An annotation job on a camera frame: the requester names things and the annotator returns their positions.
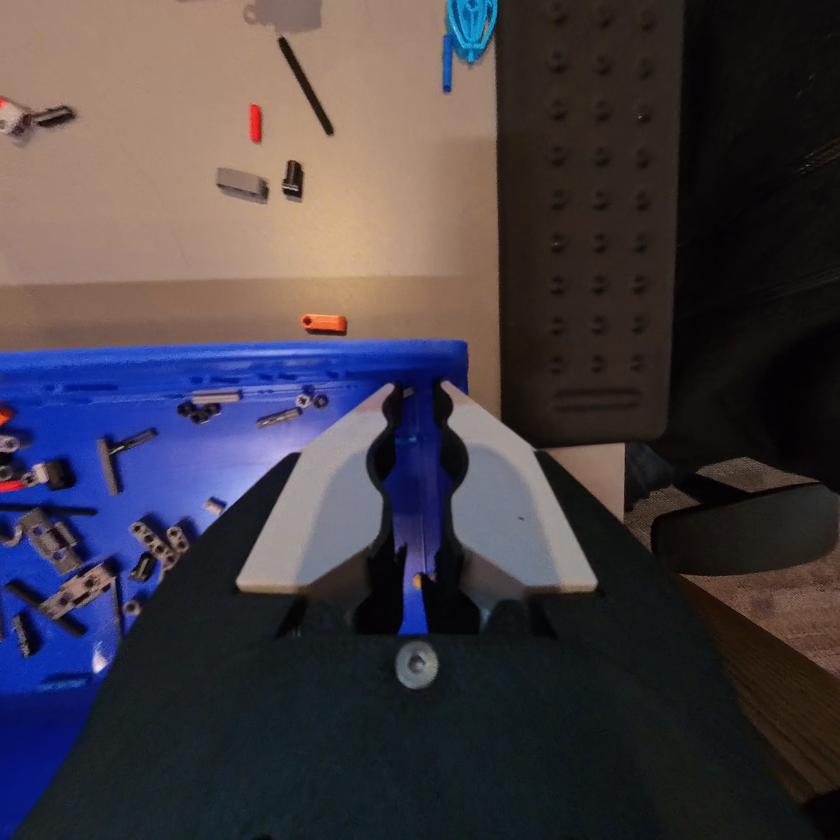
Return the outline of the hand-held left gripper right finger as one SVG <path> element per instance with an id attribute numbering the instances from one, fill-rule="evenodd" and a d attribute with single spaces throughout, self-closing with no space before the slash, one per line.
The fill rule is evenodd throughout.
<path id="1" fill-rule="evenodd" d="M 451 381 L 436 384 L 434 400 L 452 480 L 442 534 L 454 542 L 456 592 L 479 620 L 500 602 L 594 593 L 597 577 L 537 450 Z"/>

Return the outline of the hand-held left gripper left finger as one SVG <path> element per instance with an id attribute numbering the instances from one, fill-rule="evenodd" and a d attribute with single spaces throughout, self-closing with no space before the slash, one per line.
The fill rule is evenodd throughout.
<path id="1" fill-rule="evenodd" d="M 331 602 L 355 627 L 403 624 L 403 547 L 385 486 L 402 418 L 403 385 L 386 383 L 300 450 L 240 592 Z"/>

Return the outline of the blue storage bin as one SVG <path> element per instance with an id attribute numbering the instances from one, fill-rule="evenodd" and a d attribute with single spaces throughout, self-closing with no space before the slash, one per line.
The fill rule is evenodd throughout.
<path id="1" fill-rule="evenodd" d="M 185 418 L 202 439 L 197 466 L 189 468 L 200 487 L 198 538 L 288 454 L 382 385 L 400 382 L 408 398 L 386 485 L 396 545 L 407 543 L 408 569 L 422 571 L 439 544 L 444 480 L 435 466 L 431 387 L 435 380 L 466 387 L 468 366 L 467 343 L 458 340 L 134 346 L 3 352 L 1 385 L 2 397 L 37 402 L 182 398 Z M 195 391 L 220 389 L 239 389 L 243 399 L 206 405 L 190 399 Z M 2 693 L 2 838 L 15 833 L 54 777 L 108 670 Z"/>

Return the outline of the pile of small toy parts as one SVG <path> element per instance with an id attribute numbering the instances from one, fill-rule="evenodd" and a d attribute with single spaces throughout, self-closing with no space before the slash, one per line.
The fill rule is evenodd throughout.
<path id="1" fill-rule="evenodd" d="M 2 693 L 109 667 L 202 530 L 196 432 L 182 398 L 2 397 Z"/>

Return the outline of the black perforated mat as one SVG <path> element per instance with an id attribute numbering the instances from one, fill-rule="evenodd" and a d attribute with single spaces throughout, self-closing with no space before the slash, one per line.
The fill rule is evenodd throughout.
<path id="1" fill-rule="evenodd" d="M 500 2 L 502 422 L 536 448 L 669 412 L 684 2 Z"/>

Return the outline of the short grey toy beam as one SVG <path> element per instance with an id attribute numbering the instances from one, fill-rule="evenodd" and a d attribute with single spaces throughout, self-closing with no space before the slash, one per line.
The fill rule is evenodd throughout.
<path id="1" fill-rule="evenodd" d="M 218 167 L 215 182 L 217 189 L 228 196 L 259 204 L 267 203 L 269 198 L 268 181 L 250 172 Z"/>

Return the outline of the small black white red connector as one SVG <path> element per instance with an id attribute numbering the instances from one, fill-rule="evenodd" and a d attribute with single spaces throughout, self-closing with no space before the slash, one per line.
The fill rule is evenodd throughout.
<path id="1" fill-rule="evenodd" d="M 54 128 L 77 117 L 67 105 L 59 105 L 42 111 L 31 111 L 13 100 L 1 97 L 1 134 L 18 140 L 31 129 Z"/>

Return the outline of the light blue toy frame piece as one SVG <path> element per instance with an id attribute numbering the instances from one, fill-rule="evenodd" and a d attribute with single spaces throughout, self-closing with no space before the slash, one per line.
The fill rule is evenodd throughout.
<path id="1" fill-rule="evenodd" d="M 498 1 L 447 1 L 447 34 L 451 35 L 459 58 L 473 65 L 484 55 L 498 11 Z"/>

